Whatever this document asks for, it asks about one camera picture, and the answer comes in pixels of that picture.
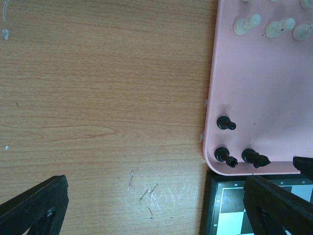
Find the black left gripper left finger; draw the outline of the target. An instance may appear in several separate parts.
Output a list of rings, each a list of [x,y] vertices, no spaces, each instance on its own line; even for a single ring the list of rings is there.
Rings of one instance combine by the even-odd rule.
[[[52,176],[0,206],[2,235],[58,235],[67,211],[65,175]]]

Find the black chess piece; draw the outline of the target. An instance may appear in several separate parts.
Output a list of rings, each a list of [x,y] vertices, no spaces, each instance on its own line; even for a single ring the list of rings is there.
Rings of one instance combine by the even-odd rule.
[[[271,163],[267,156],[260,155],[251,148],[247,148],[242,152],[242,159],[246,163],[253,164],[255,168],[267,166]]]
[[[225,147],[219,147],[215,150],[214,156],[218,162],[226,163],[230,168],[238,165],[238,160],[229,154],[229,150]]]
[[[221,130],[235,130],[237,125],[236,123],[232,122],[230,120],[229,117],[227,116],[220,116],[218,119],[217,119],[217,126],[221,129]]]

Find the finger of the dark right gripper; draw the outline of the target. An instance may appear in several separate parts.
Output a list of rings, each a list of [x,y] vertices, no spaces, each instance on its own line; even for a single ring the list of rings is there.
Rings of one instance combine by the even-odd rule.
[[[313,158],[295,156],[293,157],[293,166],[313,181]]]

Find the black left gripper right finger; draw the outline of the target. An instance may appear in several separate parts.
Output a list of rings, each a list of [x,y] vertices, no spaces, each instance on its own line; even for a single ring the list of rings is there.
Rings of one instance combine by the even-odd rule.
[[[261,176],[248,176],[244,207],[256,235],[311,235],[313,205]]]

